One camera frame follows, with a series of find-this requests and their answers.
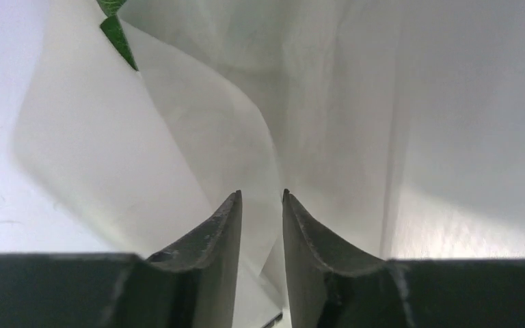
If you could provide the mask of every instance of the translucent sheet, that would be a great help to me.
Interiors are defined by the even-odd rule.
[[[255,264],[280,231],[273,144],[284,185],[331,229],[379,254],[401,8],[136,0],[118,12],[206,196],[217,203],[241,188],[249,198],[243,249]]]

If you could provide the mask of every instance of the white surface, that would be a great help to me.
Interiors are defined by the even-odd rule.
[[[12,131],[41,51],[47,0],[0,1],[0,251],[108,251],[19,169]]]

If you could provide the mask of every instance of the green leaf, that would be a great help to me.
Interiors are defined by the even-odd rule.
[[[118,9],[126,2],[126,0],[97,0],[101,10],[108,17],[116,15]]]
[[[113,44],[113,47],[116,48],[116,50],[126,60],[126,62],[128,62],[128,64],[130,64],[134,70],[137,70],[137,66],[132,55],[132,50],[128,45],[128,40],[126,40],[124,30],[118,17],[110,16],[106,18],[101,23],[100,28],[107,39]]]

